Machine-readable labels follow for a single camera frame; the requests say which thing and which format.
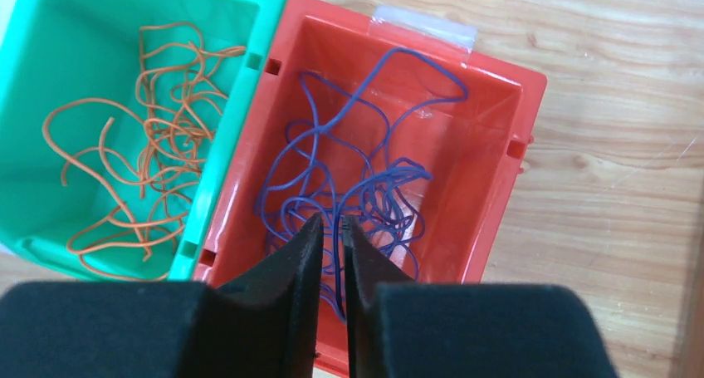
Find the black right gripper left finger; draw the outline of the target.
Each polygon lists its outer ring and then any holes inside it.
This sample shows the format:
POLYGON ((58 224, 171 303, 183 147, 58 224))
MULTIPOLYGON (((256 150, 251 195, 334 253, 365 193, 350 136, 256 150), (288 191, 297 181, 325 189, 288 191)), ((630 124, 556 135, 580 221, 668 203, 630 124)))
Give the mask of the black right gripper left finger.
POLYGON ((1 299, 4 377, 309 377, 323 222, 221 287, 25 282, 1 299))

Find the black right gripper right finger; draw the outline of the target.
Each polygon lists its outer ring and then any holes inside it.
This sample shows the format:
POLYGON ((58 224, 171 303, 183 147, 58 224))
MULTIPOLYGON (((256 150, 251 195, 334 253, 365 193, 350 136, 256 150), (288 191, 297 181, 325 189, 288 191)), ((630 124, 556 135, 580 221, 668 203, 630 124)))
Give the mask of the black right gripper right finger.
POLYGON ((614 377, 584 302, 547 284, 415 282, 342 223, 353 377, 614 377))

